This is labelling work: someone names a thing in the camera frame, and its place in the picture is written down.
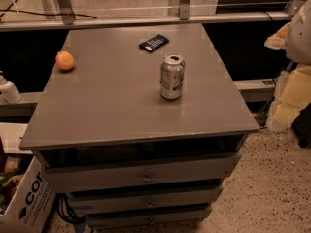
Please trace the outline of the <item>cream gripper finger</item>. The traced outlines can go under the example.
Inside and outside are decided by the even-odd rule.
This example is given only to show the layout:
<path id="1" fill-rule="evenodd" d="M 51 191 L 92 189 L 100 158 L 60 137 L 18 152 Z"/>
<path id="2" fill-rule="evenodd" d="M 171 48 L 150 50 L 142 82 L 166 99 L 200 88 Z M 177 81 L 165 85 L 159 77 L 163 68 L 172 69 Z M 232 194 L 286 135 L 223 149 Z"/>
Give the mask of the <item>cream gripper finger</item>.
<path id="1" fill-rule="evenodd" d="M 285 49 L 287 46 L 287 36 L 290 24 L 282 26 L 275 34 L 268 37 L 264 45 L 273 50 Z"/>
<path id="2" fill-rule="evenodd" d="M 266 127 L 272 132 L 285 131 L 310 103 L 311 67 L 298 65 L 291 72 L 282 71 L 277 79 Z"/>

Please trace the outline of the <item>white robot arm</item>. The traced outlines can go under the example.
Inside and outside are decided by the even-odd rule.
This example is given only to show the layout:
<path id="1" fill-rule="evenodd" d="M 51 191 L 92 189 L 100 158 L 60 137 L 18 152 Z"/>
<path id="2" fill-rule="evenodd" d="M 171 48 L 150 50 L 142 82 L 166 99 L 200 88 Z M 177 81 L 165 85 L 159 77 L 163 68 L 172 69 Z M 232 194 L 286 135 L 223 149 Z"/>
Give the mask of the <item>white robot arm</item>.
<path id="1" fill-rule="evenodd" d="M 264 45 L 285 50 L 286 57 L 297 64 L 293 71 L 286 69 L 280 73 L 268 111 L 266 127 L 282 132 L 311 103 L 311 0 L 302 5 L 290 22 L 268 37 Z"/>

